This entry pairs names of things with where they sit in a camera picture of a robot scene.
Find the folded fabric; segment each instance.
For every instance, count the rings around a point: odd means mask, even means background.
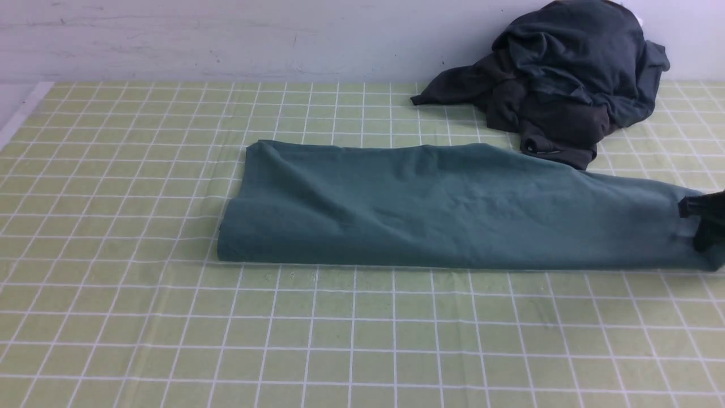
[[[648,118],[664,47],[606,0],[554,1],[514,20],[492,53],[438,75],[414,105],[471,103],[489,128],[521,134],[521,152],[586,169],[596,144]]]
[[[357,149],[260,141],[219,229],[221,261],[471,269],[702,269],[699,192],[487,144]]]

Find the pile of clothes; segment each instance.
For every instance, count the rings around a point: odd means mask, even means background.
[[[417,105],[474,104],[489,127],[520,132],[525,155],[487,144],[359,149],[262,140],[246,150],[218,257],[715,271],[725,264],[725,193],[580,171],[604,136],[652,114],[668,67],[664,48],[646,41],[622,6],[551,3],[511,23],[488,57],[440,74],[413,97]]]
[[[514,20],[492,53],[438,75],[414,105],[471,103],[489,128],[521,134],[521,152],[584,170],[596,144],[649,117],[665,48],[606,0],[554,1]]]

